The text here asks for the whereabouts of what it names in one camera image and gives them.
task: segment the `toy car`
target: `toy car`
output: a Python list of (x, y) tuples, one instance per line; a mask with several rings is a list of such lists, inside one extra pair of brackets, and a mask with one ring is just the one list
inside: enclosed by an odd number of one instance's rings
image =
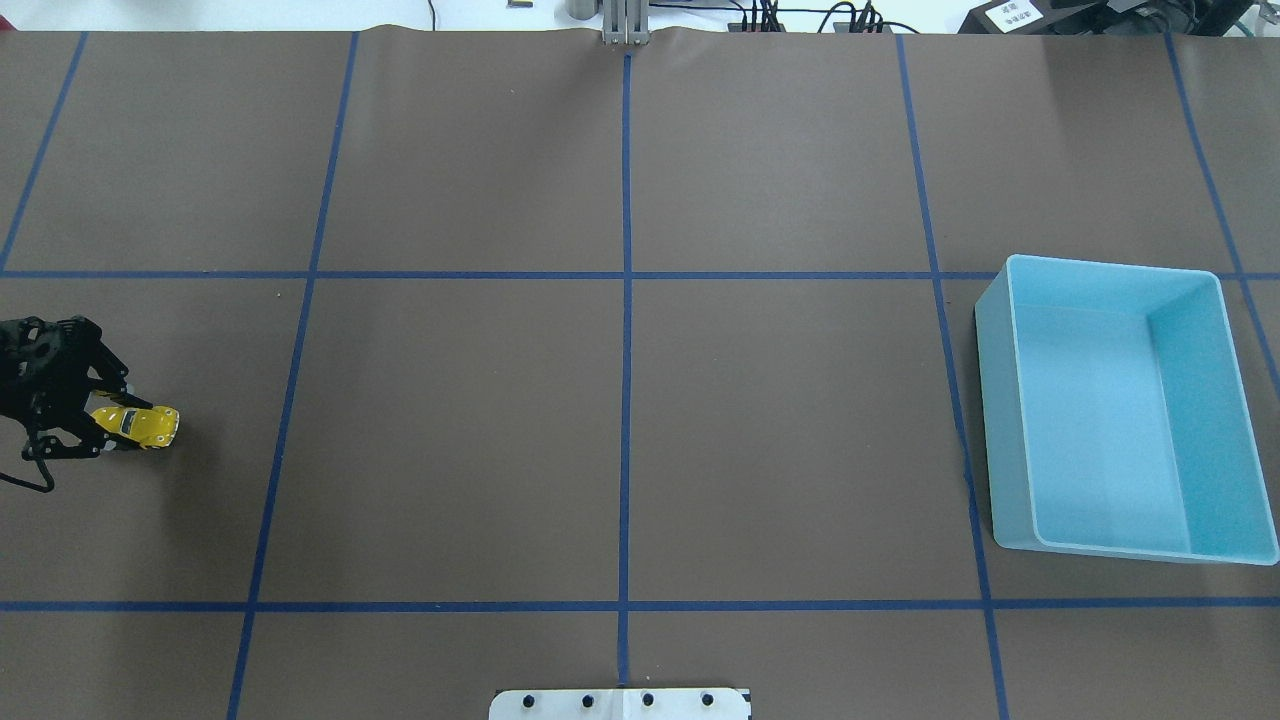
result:
[(174, 433), (178, 432), (178, 411), (164, 405), (156, 405), (150, 410), (99, 407), (92, 416), (104, 430), (127, 437), (143, 450), (169, 447)]

